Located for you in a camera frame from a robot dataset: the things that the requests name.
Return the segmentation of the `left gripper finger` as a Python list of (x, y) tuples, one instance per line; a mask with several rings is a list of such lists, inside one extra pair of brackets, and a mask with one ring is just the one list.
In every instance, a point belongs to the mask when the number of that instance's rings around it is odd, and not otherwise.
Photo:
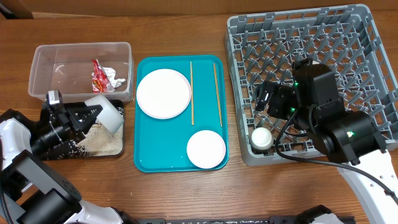
[(67, 104), (67, 110), (77, 120), (96, 119), (102, 112), (101, 105)]
[(75, 115), (74, 119), (75, 137), (83, 137), (85, 134), (88, 133), (92, 125), (96, 123), (96, 116), (94, 115)]

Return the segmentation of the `small grey bowl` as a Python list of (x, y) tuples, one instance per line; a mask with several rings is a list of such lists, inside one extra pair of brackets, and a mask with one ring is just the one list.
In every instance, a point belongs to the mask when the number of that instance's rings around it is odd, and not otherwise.
[(97, 116), (97, 119), (111, 134), (115, 134), (124, 123), (122, 115), (103, 95), (98, 95), (86, 100), (85, 105), (100, 105), (102, 107), (102, 111)]

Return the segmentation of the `red snack wrapper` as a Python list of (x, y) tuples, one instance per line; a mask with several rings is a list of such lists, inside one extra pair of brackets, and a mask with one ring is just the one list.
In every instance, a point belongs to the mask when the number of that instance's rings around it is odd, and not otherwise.
[(94, 73), (92, 74), (92, 87), (95, 93), (107, 93), (111, 85), (97, 59), (92, 60)]

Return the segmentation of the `white cup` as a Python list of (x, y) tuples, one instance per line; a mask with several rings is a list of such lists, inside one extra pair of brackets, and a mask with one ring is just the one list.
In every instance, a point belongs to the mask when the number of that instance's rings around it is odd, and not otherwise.
[(267, 128), (259, 127), (251, 133), (249, 142), (253, 148), (266, 151), (273, 145), (274, 138)]

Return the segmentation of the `white wrapper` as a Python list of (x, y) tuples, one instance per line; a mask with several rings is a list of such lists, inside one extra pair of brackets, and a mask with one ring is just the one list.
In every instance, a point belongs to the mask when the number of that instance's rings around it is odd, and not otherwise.
[(114, 91), (116, 91), (117, 88), (121, 87), (122, 84), (126, 81), (125, 78), (116, 78), (116, 71), (111, 67), (103, 67), (103, 70)]

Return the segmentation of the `wooden chopstick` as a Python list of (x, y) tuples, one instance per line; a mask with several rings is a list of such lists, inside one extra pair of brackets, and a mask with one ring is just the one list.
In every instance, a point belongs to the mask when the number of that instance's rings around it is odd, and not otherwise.
[(213, 63), (213, 74), (214, 74), (214, 78), (215, 78), (216, 99), (217, 99), (217, 105), (218, 105), (218, 115), (219, 115), (220, 127), (223, 127), (216, 63)]
[(194, 118), (193, 62), (192, 61), (190, 61), (190, 87), (191, 87), (191, 119), (192, 119), (192, 126), (194, 126), (195, 118)]

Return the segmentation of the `white pink bowl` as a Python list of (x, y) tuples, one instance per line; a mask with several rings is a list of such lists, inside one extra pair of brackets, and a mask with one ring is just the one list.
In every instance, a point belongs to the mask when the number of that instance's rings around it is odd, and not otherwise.
[(216, 132), (196, 132), (187, 142), (190, 162), (201, 169), (212, 169), (221, 164), (226, 155), (226, 144)]

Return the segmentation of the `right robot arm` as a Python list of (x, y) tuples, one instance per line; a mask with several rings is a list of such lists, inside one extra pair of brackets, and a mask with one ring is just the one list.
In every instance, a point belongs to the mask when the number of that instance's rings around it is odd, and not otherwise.
[[(370, 223), (397, 223), (397, 175), (384, 136), (370, 115), (346, 110), (335, 73), (306, 58), (292, 64), (291, 86), (263, 81), (256, 88), (256, 111), (285, 124), (274, 141), (284, 159), (333, 166), (357, 196)], [(289, 156), (280, 140), (293, 126), (327, 161)]]

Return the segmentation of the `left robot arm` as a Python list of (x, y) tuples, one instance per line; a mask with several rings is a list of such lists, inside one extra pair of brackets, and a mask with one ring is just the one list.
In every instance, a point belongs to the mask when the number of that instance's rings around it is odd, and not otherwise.
[(83, 200), (75, 186), (41, 157), (84, 140), (96, 121), (111, 133), (124, 119), (103, 95), (64, 103), (58, 90), (47, 93), (40, 119), (9, 109), (1, 115), (1, 217), (8, 223), (135, 223), (126, 212)]

